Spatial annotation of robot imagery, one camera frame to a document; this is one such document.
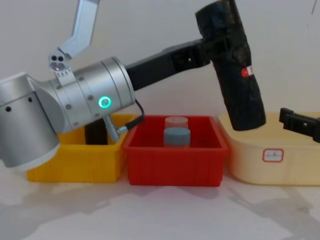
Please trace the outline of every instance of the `green led ring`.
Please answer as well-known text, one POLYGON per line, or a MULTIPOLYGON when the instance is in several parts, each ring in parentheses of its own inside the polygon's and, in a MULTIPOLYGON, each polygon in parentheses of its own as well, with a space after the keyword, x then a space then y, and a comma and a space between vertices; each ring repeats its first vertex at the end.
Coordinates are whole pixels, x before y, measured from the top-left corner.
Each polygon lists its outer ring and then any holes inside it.
POLYGON ((112 103, 112 101, 111 101, 110 97, 108 97, 108 96, 102 96, 102 97, 99 98, 99 101, 98 101, 99 107, 102 108, 102 109, 109 108, 111 106, 111 103, 112 103))

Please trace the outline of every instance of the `black cylinder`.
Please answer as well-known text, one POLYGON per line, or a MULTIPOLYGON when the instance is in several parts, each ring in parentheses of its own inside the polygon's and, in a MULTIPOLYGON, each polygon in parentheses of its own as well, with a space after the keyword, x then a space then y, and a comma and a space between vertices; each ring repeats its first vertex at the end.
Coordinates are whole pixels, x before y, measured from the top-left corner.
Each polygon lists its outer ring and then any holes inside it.
POLYGON ((212 55, 210 60, 233 129, 246 131, 264 125, 264 104, 253 74, 251 51, 235 1, 218 0, 195 15, 204 41, 217 41, 214 51, 221 54, 212 55))
POLYGON ((103 119, 96 120, 84 126, 86 145, 108 145, 108 132, 103 119))

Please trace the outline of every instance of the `white label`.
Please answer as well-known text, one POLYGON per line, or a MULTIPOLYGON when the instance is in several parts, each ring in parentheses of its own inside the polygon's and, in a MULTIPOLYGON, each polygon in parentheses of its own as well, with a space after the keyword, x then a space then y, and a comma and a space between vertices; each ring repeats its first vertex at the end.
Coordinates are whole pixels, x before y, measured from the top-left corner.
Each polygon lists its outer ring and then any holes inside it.
POLYGON ((249 76, 254 74, 254 68, 252 66, 248 66, 246 69, 248 71, 249 76))
POLYGON ((283 149, 271 149, 267 148, 263 151, 263 161, 269 163, 280 163, 284 159, 283 149))

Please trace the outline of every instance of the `yellow plastic bin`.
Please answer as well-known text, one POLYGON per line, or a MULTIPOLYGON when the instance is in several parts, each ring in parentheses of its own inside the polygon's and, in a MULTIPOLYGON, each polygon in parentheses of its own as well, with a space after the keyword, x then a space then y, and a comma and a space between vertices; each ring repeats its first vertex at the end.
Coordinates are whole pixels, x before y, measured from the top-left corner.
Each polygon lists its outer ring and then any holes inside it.
MULTIPOLYGON (((117 127, 133 120, 135 115, 115 114, 112 117, 117 127)), ((61 146, 56 156, 47 163, 29 170, 30 182, 47 183, 113 183, 125 165, 122 150, 126 134, 113 143, 108 136, 108 145, 85 145, 85 128, 59 135, 61 146)))
MULTIPOLYGON (((319 112, 300 114, 320 116, 319 112)), ((320 143, 283 129, 279 115, 267 113, 267 123, 249 131, 235 131, 227 114, 219 116, 230 149, 230 173, 252 184, 320 186, 320 143)))

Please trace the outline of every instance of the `beige plastic bin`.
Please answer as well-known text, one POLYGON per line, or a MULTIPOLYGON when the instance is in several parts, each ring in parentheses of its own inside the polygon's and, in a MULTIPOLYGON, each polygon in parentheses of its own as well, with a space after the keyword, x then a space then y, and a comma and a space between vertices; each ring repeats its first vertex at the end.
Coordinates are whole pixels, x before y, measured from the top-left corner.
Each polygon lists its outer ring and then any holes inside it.
MULTIPOLYGON (((300 114, 318 118, 320 113, 300 114)), ((249 131, 234 131, 229 116, 219 116, 229 148, 229 171, 236 178, 259 185, 319 185, 320 143, 283 129, 279 113, 267 113, 267 123, 249 131)))

